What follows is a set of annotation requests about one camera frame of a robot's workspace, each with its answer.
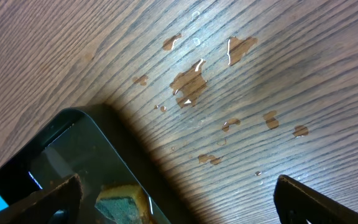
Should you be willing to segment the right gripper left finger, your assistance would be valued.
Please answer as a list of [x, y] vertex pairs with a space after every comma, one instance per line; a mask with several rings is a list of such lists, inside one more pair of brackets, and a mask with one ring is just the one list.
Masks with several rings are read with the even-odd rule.
[[82, 201], [81, 180], [73, 174], [1, 210], [0, 224], [76, 223]]

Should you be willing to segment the black water tray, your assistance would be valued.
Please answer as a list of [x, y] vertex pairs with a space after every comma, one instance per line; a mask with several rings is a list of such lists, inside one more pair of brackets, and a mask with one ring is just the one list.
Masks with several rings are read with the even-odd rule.
[[0, 167], [0, 196], [12, 205], [78, 174], [78, 223], [112, 223], [94, 206], [107, 187], [138, 184], [154, 223], [196, 223], [136, 138], [106, 105], [67, 108]]

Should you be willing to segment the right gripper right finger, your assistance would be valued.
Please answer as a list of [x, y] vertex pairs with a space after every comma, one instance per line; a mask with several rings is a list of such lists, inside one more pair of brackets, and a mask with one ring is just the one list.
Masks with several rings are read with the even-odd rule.
[[358, 213], [287, 175], [277, 179], [273, 201], [281, 223], [358, 223]]

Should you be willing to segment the green yellow sponge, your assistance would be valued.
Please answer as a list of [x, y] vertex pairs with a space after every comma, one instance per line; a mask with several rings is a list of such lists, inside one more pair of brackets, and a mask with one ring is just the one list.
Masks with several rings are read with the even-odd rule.
[[140, 185], [105, 188], [99, 193], [94, 207], [115, 223], [153, 223], [149, 199]]

